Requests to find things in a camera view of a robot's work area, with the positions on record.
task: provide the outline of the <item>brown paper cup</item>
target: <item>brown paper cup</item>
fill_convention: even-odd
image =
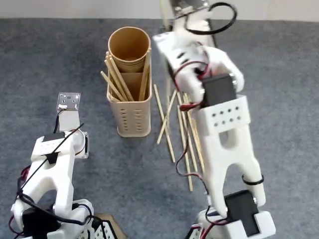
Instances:
[[[142,72],[150,37],[137,27],[122,27],[110,36],[108,47],[120,72]]]

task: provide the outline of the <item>metal plate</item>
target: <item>metal plate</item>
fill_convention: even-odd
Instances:
[[[80,106],[81,93],[63,93],[58,96],[56,110],[78,111]]]
[[[208,0],[169,0],[175,18],[209,6]]]

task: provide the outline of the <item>ventilation hole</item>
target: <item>ventilation hole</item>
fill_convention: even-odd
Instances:
[[[181,64],[184,64],[184,63],[186,63],[187,61],[189,61],[189,59],[183,60]]]
[[[185,52],[180,53],[177,58],[179,59],[180,57],[182,57],[183,55],[185,55]]]

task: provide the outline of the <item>wooden chopstick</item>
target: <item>wooden chopstick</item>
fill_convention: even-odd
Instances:
[[[132,94],[131,94],[129,88],[128,88],[128,86],[126,85],[126,83],[125,83],[125,81],[124,81],[124,79],[123,79],[123,76],[121,75],[121,73],[120,73],[118,67],[117,67],[116,64],[115,64],[115,61],[113,60],[113,58],[112,58],[111,56],[109,57],[109,59],[110,59],[110,62],[111,62],[111,64],[112,64],[112,66],[113,66],[113,69],[115,70],[115,73],[116,73],[117,76],[118,76],[118,79],[120,80],[120,82],[121,82],[121,84],[122,84],[122,86],[123,86],[123,89],[124,89],[124,91],[125,91],[125,94],[126,94],[127,97],[128,97],[128,100],[129,100],[129,101],[134,101],[133,96],[132,96]]]
[[[184,95],[184,102],[189,103],[189,101],[190,100],[187,97],[187,95]],[[187,118],[188,118],[188,122],[190,124],[191,132],[193,134],[195,147],[196,147],[198,158],[199,158],[200,167],[201,167],[202,172],[204,173],[205,172],[204,160],[203,160],[203,156],[202,156],[201,150],[200,150],[200,143],[199,143],[198,134],[197,134],[197,132],[195,130],[194,122],[192,121],[192,117],[190,115],[190,111],[187,111]]]
[[[114,92],[114,94],[121,100],[121,101],[125,101],[125,99],[123,98],[123,96],[121,95],[121,93],[118,91],[118,89],[115,87],[115,85],[112,83],[112,81],[110,80],[109,77],[107,77],[107,75],[101,71],[101,75],[103,76],[104,80],[109,84],[109,86],[111,87],[112,91]]]
[[[181,113],[179,110],[179,106],[177,106],[177,114],[178,114],[178,121],[179,121],[179,127],[180,127],[180,134],[181,134],[181,141],[183,144],[183,147],[186,147],[186,142],[185,142],[185,135],[184,135],[184,129],[183,125],[181,122]],[[185,154],[185,163],[186,163],[186,171],[187,173],[190,173],[190,168],[189,168],[189,159],[188,159],[188,154]],[[189,190],[192,192],[193,191],[193,182],[191,180],[191,176],[188,176],[188,184],[189,184]]]
[[[174,103],[174,100],[175,100],[175,97],[176,97],[176,93],[177,93],[177,91],[174,90],[173,95],[172,95],[172,97],[171,97],[171,99],[170,99],[169,106],[168,106],[168,108],[167,108],[167,113],[166,113],[165,119],[164,119],[164,121],[163,121],[163,124],[162,124],[161,129],[160,129],[160,132],[159,132],[160,134],[159,134],[159,137],[158,137],[158,140],[157,140],[157,144],[160,144],[161,137],[163,136],[164,129],[165,129],[166,122],[167,122],[167,115],[169,115],[169,112],[170,112],[170,110],[171,110],[171,107],[172,107],[172,105],[173,105],[173,103]]]
[[[148,74],[147,73],[148,73],[148,69],[150,66],[150,61],[151,61],[151,50],[149,49],[147,54],[146,54],[146,57],[145,57],[139,101],[143,101],[145,99],[146,86],[148,83]]]
[[[121,95],[123,96],[123,98],[125,99],[124,101],[129,101],[128,97],[126,96],[122,86],[121,86],[121,83],[113,69],[113,66],[111,65],[111,62],[110,62],[110,59],[109,57],[107,57],[107,59],[104,61],[105,65],[108,67],[109,69],[109,72],[115,82],[115,85],[117,86],[117,89],[119,90],[119,92],[121,93]]]
[[[162,109],[161,103],[160,103],[160,97],[159,97],[158,88],[156,87],[155,84],[154,84],[154,92],[155,92],[156,100],[158,102],[160,118],[161,118],[161,121],[164,122],[164,120],[165,120],[164,113],[163,113],[163,109]],[[171,140],[170,140],[169,132],[167,130],[167,126],[165,126],[164,130],[165,130],[165,134],[166,134],[166,138],[167,138],[169,152],[170,152],[170,155],[171,155],[171,160],[173,161],[173,163],[175,163],[174,150],[173,150],[173,147],[172,147],[172,144],[171,144]]]
[[[180,97],[179,92],[177,93],[177,99],[178,99],[178,104],[181,106],[182,101],[181,101],[181,97]],[[184,124],[185,130],[188,130],[187,129],[187,123],[186,123],[185,114],[184,114],[184,112],[181,112],[180,114],[181,114],[181,117],[182,117],[182,120],[183,120],[183,124]],[[196,163],[196,159],[195,159],[195,153],[194,153],[194,149],[193,149],[193,143],[191,141],[191,137],[190,137],[190,133],[189,132],[188,132],[188,145],[189,145],[189,150],[190,150],[190,155],[191,155],[191,159],[192,159],[192,162],[193,162],[194,170],[195,170],[195,172],[198,172],[197,163]]]

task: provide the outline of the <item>utensil holder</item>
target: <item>utensil holder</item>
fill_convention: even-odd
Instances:
[[[107,87],[106,97],[110,102],[114,115],[118,134],[122,137],[144,137],[151,132],[151,98],[152,98],[152,74],[151,67],[148,72],[148,86],[145,100],[139,98],[142,73],[121,73],[134,100],[133,102],[114,101],[116,96],[112,89]]]

